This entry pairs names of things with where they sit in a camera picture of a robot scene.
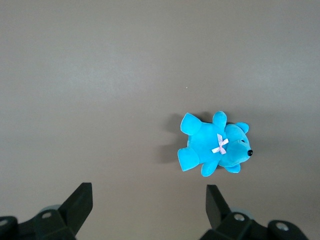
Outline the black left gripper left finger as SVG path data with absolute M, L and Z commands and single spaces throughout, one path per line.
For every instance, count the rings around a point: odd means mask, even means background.
M 93 188 L 83 182 L 58 207 L 47 207 L 18 225 L 18 240 L 75 240 L 93 209 Z

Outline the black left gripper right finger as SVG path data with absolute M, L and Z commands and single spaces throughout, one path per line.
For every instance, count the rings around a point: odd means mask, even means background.
M 268 230 L 248 215 L 232 211 L 216 185 L 206 186 L 205 210 L 211 226 L 202 240 L 267 240 Z

